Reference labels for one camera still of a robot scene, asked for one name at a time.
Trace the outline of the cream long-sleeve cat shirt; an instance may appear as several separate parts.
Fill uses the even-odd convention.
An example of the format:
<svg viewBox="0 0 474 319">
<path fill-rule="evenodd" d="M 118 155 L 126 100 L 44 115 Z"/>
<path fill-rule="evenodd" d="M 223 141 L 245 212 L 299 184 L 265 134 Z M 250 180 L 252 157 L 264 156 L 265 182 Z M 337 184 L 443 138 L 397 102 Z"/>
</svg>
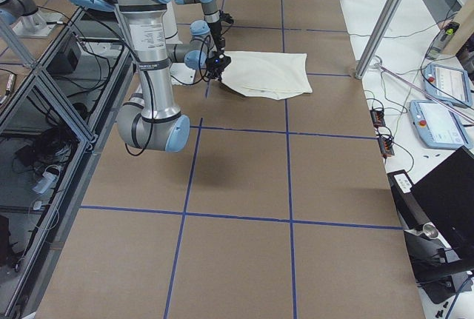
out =
<svg viewBox="0 0 474 319">
<path fill-rule="evenodd" d="M 305 53 L 231 51 L 228 56 L 222 83 L 244 96 L 283 100 L 313 91 Z"/>
</svg>

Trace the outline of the near teach pendant tablet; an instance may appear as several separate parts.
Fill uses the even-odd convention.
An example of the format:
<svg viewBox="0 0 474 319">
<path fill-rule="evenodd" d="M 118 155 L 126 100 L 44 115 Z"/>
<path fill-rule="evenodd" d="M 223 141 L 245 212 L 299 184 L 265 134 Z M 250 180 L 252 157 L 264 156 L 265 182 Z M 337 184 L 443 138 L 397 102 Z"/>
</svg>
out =
<svg viewBox="0 0 474 319">
<path fill-rule="evenodd" d="M 461 119 L 443 105 L 434 101 L 413 100 L 409 105 L 410 117 L 418 137 L 427 148 L 456 150 L 473 148 Z"/>
</svg>

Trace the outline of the teach pendant tablet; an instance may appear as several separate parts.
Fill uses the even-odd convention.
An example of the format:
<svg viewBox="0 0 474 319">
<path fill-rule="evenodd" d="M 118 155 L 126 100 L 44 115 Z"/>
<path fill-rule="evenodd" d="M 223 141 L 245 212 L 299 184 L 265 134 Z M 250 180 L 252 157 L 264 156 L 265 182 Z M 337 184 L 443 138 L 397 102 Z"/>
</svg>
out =
<svg viewBox="0 0 474 319">
<path fill-rule="evenodd" d="M 456 150 L 473 148 L 461 119 L 443 105 L 434 101 L 413 100 L 409 105 L 410 117 L 418 137 L 427 148 Z"/>
<path fill-rule="evenodd" d="M 458 107 L 473 106 L 467 71 L 440 64 L 428 64 L 423 69 L 422 76 L 424 89 L 429 95 Z"/>
</svg>

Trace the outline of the far teach pendant tablet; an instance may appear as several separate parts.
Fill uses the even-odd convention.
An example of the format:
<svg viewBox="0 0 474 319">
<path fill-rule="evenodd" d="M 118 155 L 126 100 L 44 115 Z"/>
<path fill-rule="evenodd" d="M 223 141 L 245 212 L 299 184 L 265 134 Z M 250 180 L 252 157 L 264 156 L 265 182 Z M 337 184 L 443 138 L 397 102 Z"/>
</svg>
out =
<svg viewBox="0 0 474 319">
<path fill-rule="evenodd" d="M 473 106 L 467 71 L 440 64 L 428 64 L 423 69 L 422 76 L 424 89 L 429 95 L 458 107 Z"/>
</svg>

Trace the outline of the black monitor with stand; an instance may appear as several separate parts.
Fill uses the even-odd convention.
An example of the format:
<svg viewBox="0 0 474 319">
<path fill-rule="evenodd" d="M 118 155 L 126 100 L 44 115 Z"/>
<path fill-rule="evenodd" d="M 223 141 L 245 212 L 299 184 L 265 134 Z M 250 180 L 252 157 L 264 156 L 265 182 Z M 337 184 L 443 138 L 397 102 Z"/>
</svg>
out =
<svg viewBox="0 0 474 319">
<path fill-rule="evenodd" d="M 473 154 L 459 147 L 418 182 L 387 175 L 416 283 L 440 304 L 473 290 Z"/>
</svg>

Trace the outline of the aluminium frame side rack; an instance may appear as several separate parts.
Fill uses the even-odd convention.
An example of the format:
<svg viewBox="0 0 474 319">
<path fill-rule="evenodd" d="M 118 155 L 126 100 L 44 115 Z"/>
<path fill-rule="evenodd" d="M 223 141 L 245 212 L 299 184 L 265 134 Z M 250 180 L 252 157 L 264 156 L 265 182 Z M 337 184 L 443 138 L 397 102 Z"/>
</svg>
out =
<svg viewBox="0 0 474 319">
<path fill-rule="evenodd" d="M 132 60 L 109 13 L 77 10 L 33 61 L 1 60 L 1 316 L 37 310 L 84 197 Z"/>
</svg>

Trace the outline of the aluminium frame post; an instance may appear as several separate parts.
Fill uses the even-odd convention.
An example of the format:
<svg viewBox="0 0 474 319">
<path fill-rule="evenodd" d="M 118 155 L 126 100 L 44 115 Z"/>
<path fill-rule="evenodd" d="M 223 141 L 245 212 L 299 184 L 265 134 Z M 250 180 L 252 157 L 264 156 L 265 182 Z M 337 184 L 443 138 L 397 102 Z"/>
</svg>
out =
<svg viewBox="0 0 474 319">
<path fill-rule="evenodd" d="M 390 22 L 395 15 L 398 6 L 402 0 L 386 0 L 384 7 L 375 23 L 374 29 L 369 37 L 369 40 L 364 48 L 361 58 L 359 59 L 355 68 L 354 77 L 362 80 L 364 74 L 368 70 L 368 67 L 375 56 L 376 50 L 378 49 L 384 34 L 386 33 Z"/>
</svg>

